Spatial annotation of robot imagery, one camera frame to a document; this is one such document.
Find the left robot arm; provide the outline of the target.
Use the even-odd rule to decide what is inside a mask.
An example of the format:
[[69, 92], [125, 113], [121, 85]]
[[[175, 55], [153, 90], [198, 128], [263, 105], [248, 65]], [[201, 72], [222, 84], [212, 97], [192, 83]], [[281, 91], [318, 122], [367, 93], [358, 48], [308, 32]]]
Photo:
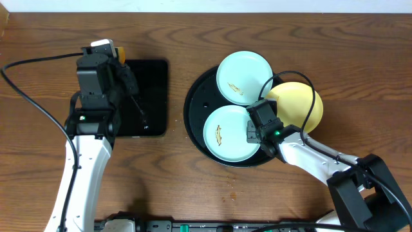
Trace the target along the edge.
[[77, 60], [77, 77], [80, 90], [71, 97], [64, 125], [66, 161], [47, 231], [93, 231], [102, 176], [124, 124], [122, 104], [132, 101], [137, 112], [131, 116], [147, 123], [121, 47], [84, 52]]

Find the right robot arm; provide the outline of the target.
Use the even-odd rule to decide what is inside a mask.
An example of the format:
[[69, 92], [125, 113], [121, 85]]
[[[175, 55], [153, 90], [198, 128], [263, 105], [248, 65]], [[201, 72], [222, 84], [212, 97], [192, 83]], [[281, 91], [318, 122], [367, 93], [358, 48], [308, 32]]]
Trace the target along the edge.
[[297, 126], [284, 126], [276, 106], [268, 99], [247, 106], [247, 141], [328, 186], [335, 210], [325, 221], [337, 220], [344, 231], [398, 231], [411, 225], [411, 205], [380, 157], [347, 155], [313, 140]]

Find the yellow plate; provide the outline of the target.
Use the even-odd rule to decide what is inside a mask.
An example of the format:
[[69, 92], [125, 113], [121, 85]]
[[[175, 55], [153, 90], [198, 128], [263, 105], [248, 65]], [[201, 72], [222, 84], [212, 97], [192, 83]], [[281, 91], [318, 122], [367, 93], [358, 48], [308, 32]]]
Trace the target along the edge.
[[[277, 102], [277, 116], [284, 126], [301, 127], [312, 105], [313, 93], [309, 85], [300, 82], [285, 82], [274, 88], [265, 96]], [[323, 116], [323, 102], [315, 92], [315, 104], [304, 127], [306, 133], [313, 131]]]

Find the green yellow sponge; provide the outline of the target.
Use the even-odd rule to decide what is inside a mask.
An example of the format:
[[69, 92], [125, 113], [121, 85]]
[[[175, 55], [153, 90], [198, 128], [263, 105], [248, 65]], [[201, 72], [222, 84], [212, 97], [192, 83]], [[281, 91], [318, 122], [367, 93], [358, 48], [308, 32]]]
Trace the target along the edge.
[[117, 59], [120, 62], [121, 65], [125, 64], [126, 61], [126, 53], [124, 51], [123, 47], [116, 47], [115, 48], [116, 53], [117, 53]]

